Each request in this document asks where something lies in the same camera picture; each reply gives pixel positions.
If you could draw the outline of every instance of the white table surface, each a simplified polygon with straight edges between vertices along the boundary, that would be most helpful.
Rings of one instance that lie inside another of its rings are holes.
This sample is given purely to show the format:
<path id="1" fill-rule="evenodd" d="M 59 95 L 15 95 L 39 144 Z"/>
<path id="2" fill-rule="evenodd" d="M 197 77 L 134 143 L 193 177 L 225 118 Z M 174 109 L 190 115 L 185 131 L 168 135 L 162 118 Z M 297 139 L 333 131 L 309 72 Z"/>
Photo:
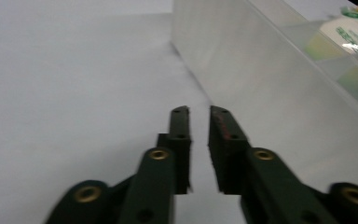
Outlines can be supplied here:
<path id="1" fill-rule="evenodd" d="M 308 20 L 350 5 L 286 2 Z M 170 43 L 171 11 L 168 0 L 0 1 L 0 224 L 43 223 L 74 184 L 132 175 L 180 105 L 195 192 L 177 197 L 176 223 L 244 222 L 238 197 L 217 192 L 211 102 Z"/>

